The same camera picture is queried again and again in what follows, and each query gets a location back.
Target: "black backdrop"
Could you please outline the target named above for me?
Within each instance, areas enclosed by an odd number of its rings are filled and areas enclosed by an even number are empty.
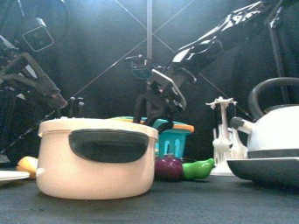
[[[154,62],[164,66],[175,50],[206,34],[231,11],[254,2],[154,0]],[[66,1],[68,14],[59,0],[32,0],[22,3],[24,14],[43,18],[55,38],[54,48],[34,57],[59,86],[63,96],[67,99],[74,95],[84,98],[86,117],[131,116],[136,97],[146,90],[146,81],[135,78],[122,59],[138,54],[147,55],[147,1],[70,0]],[[299,67],[298,12],[298,3],[285,8],[282,24],[277,28],[285,73],[294,77],[298,76]],[[23,21],[18,1],[2,1],[0,35],[11,42],[15,42],[20,35]],[[195,159],[213,157],[213,113],[206,103],[225,96],[225,93],[226,96],[234,97],[239,107],[249,112],[250,90],[261,81],[277,77],[267,28],[257,33],[253,39],[225,52],[201,69],[201,73],[205,77],[198,76],[197,83],[182,86],[188,105],[176,118],[179,122],[195,127],[186,144],[186,157]],[[6,91],[0,94],[0,133],[4,148],[51,110],[32,101],[11,97]],[[293,102],[297,96],[297,89],[293,89]],[[261,105],[266,108],[282,103],[281,98],[279,90],[274,89],[263,95]],[[247,118],[242,111],[238,114]],[[39,141],[35,129],[24,140],[6,151],[12,162],[26,155],[38,157]]]

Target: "rice cooker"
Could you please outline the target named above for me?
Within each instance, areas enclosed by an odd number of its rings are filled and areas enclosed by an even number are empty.
[[[138,123],[60,118],[40,124],[36,182],[43,193],[110,200],[146,193],[155,178],[158,130]]]

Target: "black handle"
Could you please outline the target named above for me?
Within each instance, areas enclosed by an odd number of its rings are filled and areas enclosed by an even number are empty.
[[[251,115],[255,117],[255,119],[259,119],[265,115],[265,112],[262,111],[258,104],[258,97],[261,95],[261,92],[265,91],[267,88],[286,86],[286,85],[299,86],[299,79],[291,78],[291,77],[274,78],[270,80],[265,80],[254,87],[249,95],[247,104],[249,104]]]

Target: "black mat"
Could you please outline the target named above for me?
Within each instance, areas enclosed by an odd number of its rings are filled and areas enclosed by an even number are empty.
[[[35,180],[0,186],[0,223],[298,223],[299,191],[237,177],[154,182],[134,198],[58,199]]]

